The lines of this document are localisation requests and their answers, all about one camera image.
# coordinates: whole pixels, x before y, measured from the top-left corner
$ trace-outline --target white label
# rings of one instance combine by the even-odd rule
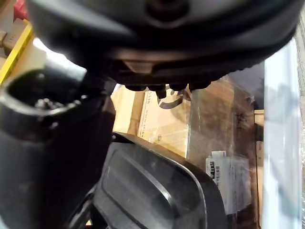
[[[206,173],[218,186],[227,215],[251,204],[248,159],[239,156],[207,158]]]

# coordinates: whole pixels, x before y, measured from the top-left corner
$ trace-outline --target yellow shelf edge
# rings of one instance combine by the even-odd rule
[[[22,54],[25,46],[28,44],[31,35],[33,34],[33,29],[31,24],[27,21],[27,26],[23,30],[21,36],[19,37],[15,47],[10,52],[8,58],[6,59],[3,67],[0,69],[0,84],[9,76],[12,72],[13,68],[15,67],[20,55]]]

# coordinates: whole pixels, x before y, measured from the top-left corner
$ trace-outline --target clear plastic bag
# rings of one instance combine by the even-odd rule
[[[216,184],[221,181],[232,229],[255,229],[258,224],[252,102],[253,97],[228,76],[192,93],[168,89],[161,100],[155,92],[146,92],[138,132],[139,137],[187,158]]]

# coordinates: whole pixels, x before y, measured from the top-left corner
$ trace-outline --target red object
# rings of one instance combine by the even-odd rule
[[[20,18],[21,20],[26,19],[28,20],[28,13],[25,8],[24,0],[17,0],[14,4],[14,21]]]

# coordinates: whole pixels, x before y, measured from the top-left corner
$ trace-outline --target cardboard box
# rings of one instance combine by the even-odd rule
[[[229,219],[233,228],[258,226],[252,102],[253,97],[227,76],[192,94],[168,89],[167,98],[159,100],[154,92],[147,92],[138,132],[139,137],[187,158],[205,172],[206,161],[213,152],[225,151],[227,157],[232,157],[227,161],[233,166],[239,166],[237,161],[242,161],[241,158],[246,159],[246,180],[251,184],[245,183],[245,192],[251,192],[252,202],[250,205],[245,203],[244,209],[240,209],[238,203],[235,205],[238,207],[233,209],[238,212],[231,214]]]
[[[166,98],[146,92],[138,136],[186,157],[191,101],[186,91],[167,87]]]
[[[116,111],[113,131],[137,135],[144,92],[133,92],[122,86],[111,95]]]

